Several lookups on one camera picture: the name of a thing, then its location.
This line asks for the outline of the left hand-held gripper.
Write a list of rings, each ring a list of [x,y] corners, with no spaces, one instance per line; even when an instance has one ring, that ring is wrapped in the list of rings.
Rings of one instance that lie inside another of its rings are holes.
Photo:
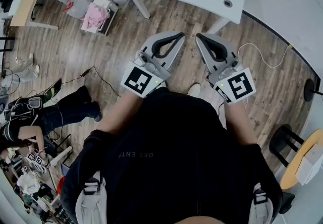
[[[185,35],[179,31],[167,31],[149,37],[142,51],[136,52],[135,60],[129,62],[121,80],[121,85],[140,97],[146,97],[170,77],[168,69],[185,41]],[[160,49],[172,44],[166,53]],[[155,62],[147,54],[154,56]]]

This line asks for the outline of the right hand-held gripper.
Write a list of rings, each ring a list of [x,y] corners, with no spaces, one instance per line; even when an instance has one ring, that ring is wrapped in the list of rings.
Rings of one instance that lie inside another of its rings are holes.
[[[196,45],[210,74],[207,81],[227,104],[237,103],[256,92],[249,68],[233,53],[233,47],[216,34],[196,34]]]

